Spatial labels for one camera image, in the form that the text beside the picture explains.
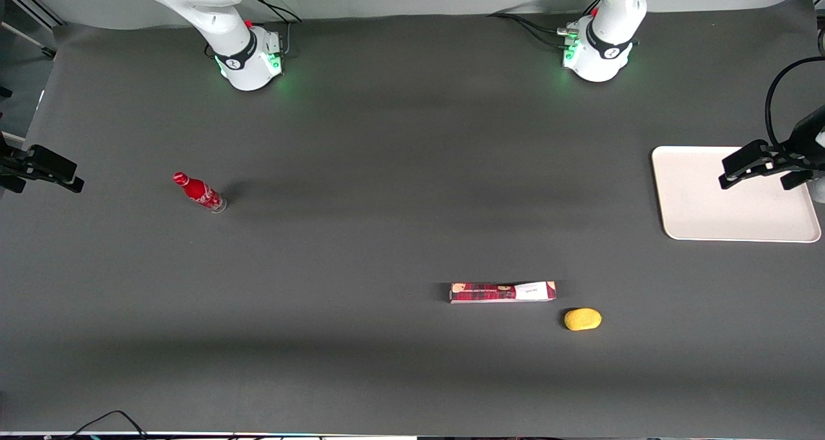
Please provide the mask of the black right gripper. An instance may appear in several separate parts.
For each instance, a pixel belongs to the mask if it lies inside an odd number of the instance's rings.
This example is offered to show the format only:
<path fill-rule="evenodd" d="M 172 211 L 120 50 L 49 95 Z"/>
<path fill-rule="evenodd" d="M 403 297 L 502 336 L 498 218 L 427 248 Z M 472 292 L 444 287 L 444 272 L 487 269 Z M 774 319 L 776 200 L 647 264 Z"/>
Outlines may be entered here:
<path fill-rule="evenodd" d="M 1 188 L 22 193 L 26 180 L 18 177 L 32 176 L 35 180 L 44 180 L 80 193 L 84 187 L 83 179 L 77 176 L 77 164 L 44 146 L 30 146 L 21 149 L 6 141 L 1 135 Z"/>

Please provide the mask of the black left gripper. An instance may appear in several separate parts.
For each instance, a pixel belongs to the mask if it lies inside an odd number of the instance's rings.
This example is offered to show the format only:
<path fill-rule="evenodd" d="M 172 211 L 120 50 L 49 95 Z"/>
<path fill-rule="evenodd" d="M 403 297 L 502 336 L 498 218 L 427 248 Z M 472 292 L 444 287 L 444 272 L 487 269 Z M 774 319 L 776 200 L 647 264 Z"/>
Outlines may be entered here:
<path fill-rule="evenodd" d="M 780 172 L 787 172 L 781 177 L 783 190 L 807 184 L 815 172 L 824 170 L 823 126 L 824 106 L 819 106 L 795 124 L 787 140 L 774 143 L 778 150 L 774 151 L 765 140 L 754 140 L 739 148 L 722 159 L 720 187 L 728 190 L 743 180 Z"/>

